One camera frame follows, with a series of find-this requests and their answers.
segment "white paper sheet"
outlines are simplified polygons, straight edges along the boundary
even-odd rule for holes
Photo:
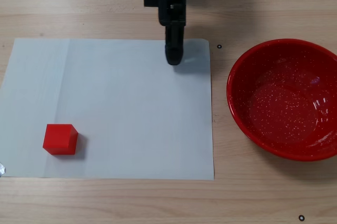
[[[181,65],[163,41],[17,39],[0,90],[8,177],[213,180],[209,44]],[[48,123],[79,132],[76,155],[43,148]]]

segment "red cube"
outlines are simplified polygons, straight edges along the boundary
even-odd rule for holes
[[[70,124],[48,124],[43,148],[52,155],[75,154],[78,132]]]

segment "speckled red bowl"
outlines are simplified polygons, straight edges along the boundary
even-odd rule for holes
[[[337,154],[337,57],[310,42],[264,42],[234,64],[227,100],[240,129],[284,158]]]

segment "wood grain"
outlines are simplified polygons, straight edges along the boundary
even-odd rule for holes
[[[250,47],[287,37],[337,53],[336,30],[336,0],[188,0],[186,38],[211,45],[215,181],[1,178],[0,223],[336,223],[337,158],[299,163],[259,149],[225,89]],[[16,37],[163,39],[164,28],[141,0],[0,0],[0,81]]]

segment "bowl rim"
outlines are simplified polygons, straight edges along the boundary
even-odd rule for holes
[[[274,45],[274,44],[284,44],[284,43],[292,43],[292,44],[300,44],[300,45],[306,45],[309,46],[311,48],[317,49],[320,52],[332,57],[334,60],[337,61],[337,56],[332,53],[331,51],[316,45],[314,43],[308,42],[308,41],[303,41],[303,40],[297,40],[294,38],[281,38],[281,39],[277,39],[277,40],[270,40],[270,41],[266,41],[263,42],[261,44],[258,44],[254,47],[252,47],[251,49],[247,50],[243,55],[240,56],[240,58],[235,62],[234,66],[232,67],[229,77],[228,77],[228,81],[227,81],[227,102],[228,102],[228,106],[229,109],[231,111],[232,117],[234,119],[234,121],[237,123],[237,125],[239,126],[239,128],[241,129],[241,131],[250,139],[252,140],[256,145],[260,146],[262,149],[278,155],[280,157],[283,158],[287,158],[287,159],[291,159],[291,160],[295,160],[295,161],[319,161],[319,160],[323,160],[323,159],[327,159],[330,157],[333,157],[335,155],[337,155],[337,149],[334,151],[331,151],[329,153],[326,154],[320,154],[320,155],[314,155],[314,156],[303,156],[303,155],[296,155],[296,154],[289,154],[287,152],[283,152],[283,151],[279,151],[276,150],[266,144],[264,144],[261,140],[258,139],[258,137],[254,136],[251,131],[243,124],[242,120],[239,117],[238,112],[236,111],[235,107],[234,107],[234,102],[233,102],[233,98],[231,97],[232,94],[232,86],[233,86],[233,80],[235,77],[235,74],[238,70],[238,68],[242,65],[243,61],[248,58],[249,56],[251,56],[253,53],[255,53],[256,51],[260,50],[261,48],[264,48],[266,46],[269,45]]]

